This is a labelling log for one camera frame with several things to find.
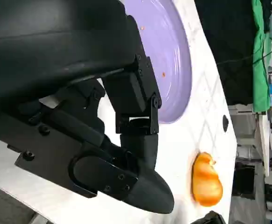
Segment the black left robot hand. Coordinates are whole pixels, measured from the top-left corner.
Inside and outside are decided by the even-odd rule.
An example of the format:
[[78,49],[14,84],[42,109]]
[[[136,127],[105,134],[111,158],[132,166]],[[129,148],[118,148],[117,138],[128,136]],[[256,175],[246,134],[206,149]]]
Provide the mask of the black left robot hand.
[[0,0],[0,140],[16,166],[169,214],[174,196],[155,171],[161,106],[119,0]]

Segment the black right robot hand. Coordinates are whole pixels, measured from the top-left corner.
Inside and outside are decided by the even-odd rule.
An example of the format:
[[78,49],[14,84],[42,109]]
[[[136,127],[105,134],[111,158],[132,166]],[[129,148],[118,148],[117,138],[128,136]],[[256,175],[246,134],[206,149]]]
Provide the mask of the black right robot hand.
[[195,220],[191,224],[226,224],[226,222],[220,214],[210,211],[204,217]]

